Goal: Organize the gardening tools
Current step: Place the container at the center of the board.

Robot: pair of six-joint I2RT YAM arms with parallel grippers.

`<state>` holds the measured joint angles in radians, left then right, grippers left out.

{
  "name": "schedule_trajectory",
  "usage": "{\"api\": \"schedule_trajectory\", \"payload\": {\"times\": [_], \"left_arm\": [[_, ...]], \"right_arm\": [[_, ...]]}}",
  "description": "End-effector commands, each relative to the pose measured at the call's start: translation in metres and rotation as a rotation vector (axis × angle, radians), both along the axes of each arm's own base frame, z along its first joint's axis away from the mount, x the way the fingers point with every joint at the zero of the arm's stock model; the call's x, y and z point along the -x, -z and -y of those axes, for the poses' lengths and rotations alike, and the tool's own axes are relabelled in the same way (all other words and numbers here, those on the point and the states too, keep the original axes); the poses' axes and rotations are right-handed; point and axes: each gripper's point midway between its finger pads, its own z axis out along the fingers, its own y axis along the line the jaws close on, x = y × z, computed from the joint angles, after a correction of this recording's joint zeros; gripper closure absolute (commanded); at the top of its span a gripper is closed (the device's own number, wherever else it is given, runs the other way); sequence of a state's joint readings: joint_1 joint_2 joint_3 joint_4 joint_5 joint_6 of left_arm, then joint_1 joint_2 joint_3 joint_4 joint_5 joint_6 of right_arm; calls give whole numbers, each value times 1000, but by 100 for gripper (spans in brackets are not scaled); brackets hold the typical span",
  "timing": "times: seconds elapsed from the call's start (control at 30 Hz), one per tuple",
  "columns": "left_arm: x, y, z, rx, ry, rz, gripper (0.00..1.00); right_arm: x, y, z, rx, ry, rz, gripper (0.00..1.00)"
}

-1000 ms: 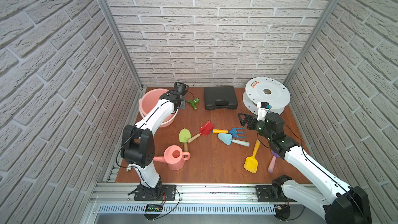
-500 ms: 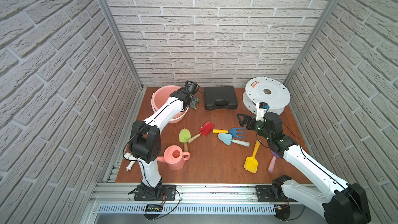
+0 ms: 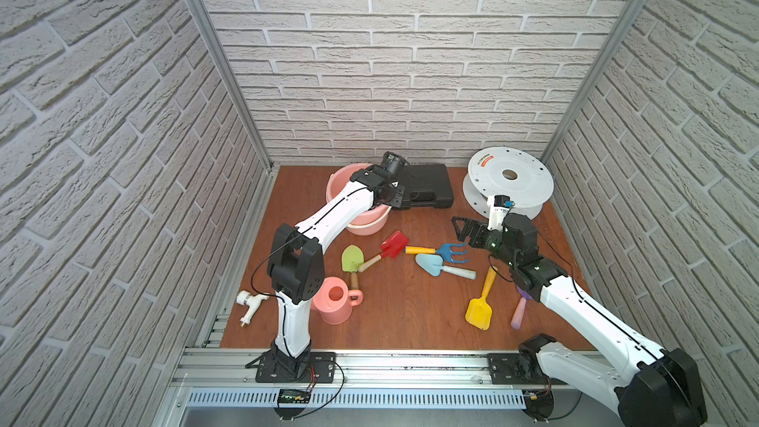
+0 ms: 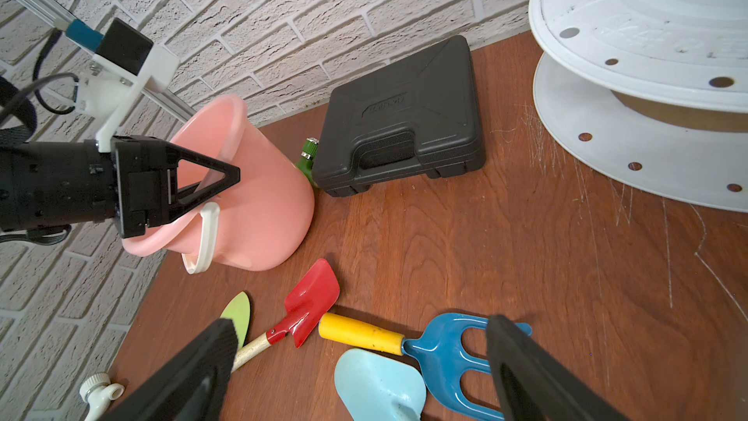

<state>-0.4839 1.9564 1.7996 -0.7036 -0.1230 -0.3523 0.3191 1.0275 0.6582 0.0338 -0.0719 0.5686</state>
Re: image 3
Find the blue rake yellow handle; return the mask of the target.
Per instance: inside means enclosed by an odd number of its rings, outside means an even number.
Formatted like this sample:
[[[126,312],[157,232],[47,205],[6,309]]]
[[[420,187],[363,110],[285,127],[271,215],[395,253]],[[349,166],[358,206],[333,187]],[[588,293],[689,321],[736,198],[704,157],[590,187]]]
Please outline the blue rake yellow handle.
[[[409,246],[405,247],[406,254],[431,254],[438,255],[448,263],[464,264],[470,261],[470,259],[464,259],[464,256],[468,254],[468,251],[464,248],[464,243],[444,243],[439,248],[429,248],[421,246]]]

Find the light blue trowel white handle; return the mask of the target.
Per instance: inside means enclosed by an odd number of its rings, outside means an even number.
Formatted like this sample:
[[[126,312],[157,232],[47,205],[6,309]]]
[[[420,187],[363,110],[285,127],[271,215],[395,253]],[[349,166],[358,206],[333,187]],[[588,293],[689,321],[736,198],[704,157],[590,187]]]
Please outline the light blue trowel white handle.
[[[476,272],[464,268],[445,265],[444,259],[439,255],[417,254],[415,256],[415,262],[427,274],[433,277],[439,277],[442,273],[447,273],[468,280],[476,280]]]

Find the red shovel wooden handle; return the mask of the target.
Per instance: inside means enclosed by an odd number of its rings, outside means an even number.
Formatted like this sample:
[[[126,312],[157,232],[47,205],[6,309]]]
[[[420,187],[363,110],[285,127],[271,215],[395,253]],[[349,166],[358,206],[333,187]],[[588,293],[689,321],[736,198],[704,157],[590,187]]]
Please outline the red shovel wooden handle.
[[[409,237],[401,231],[395,231],[382,244],[381,253],[367,260],[359,266],[359,272],[363,273],[384,258],[395,259],[409,243]]]

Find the green trowel wooden handle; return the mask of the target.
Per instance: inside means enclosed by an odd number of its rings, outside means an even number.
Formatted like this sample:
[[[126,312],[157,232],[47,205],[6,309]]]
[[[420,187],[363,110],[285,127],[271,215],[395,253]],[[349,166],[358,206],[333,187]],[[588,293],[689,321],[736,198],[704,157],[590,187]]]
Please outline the green trowel wooden handle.
[[[356,245],[347,246],[341,255],[342,270],[348,274],[351,290],[359,290],[359,267],[365,262],[364,253]]]

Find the pink watering can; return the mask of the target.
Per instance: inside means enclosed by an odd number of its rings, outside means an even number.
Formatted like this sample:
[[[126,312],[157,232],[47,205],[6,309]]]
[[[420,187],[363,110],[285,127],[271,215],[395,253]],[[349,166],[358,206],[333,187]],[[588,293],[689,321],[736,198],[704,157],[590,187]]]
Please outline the pink watering can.
[[[340,278],[327,277],[312,298],[312,310],[330,325],[344,323],[352,314],[354,306],[364,300],[361,290],[351,290]]]

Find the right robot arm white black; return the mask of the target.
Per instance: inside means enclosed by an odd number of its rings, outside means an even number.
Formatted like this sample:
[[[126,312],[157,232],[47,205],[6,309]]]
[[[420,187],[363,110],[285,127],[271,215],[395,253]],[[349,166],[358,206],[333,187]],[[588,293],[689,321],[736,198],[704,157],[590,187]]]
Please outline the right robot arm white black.
[[[616,412],[627,426],[706,423],[694,359],[626,325],[582,290],[567,270],[543,257],[531,219],[508,213],[499,223],[465,217],[453,217],[452,222],[459,241],[505,263],[520,290],[572,325],[606,360],[598,363],[540,334],[519,347],[531,370],[571,385]]]

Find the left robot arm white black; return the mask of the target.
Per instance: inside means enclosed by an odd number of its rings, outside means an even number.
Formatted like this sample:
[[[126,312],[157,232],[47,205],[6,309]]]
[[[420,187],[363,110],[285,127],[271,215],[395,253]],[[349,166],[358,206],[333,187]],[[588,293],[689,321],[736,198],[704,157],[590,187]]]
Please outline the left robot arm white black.
[[[312,298],[325,279],[324,254],[359,215],[390,205],[402,193],[398,180],[406,164],[402,156],[386,152],[381,163],[355,171],[340,193],[314,215],[276,230],[267,265],[278,304],[278,333],[271,352],[292,371],[310,355],[308,324]]]

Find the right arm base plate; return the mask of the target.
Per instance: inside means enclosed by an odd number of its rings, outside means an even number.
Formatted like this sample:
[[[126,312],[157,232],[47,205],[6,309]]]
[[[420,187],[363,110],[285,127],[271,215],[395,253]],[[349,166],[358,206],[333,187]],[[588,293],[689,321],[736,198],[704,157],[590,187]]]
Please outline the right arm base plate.
[[[537,359],[519,352],[486,355],[492,385],[547,385],[548,380]]]

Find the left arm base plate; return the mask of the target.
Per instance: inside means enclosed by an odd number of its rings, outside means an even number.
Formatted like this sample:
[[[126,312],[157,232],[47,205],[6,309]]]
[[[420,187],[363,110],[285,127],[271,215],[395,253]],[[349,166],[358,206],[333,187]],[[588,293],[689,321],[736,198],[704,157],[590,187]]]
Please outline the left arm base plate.
[[[336,353],[317,351],[291,358],[284,352],[269,350],[257,362],[255,381],[259,384],[332,384]]]

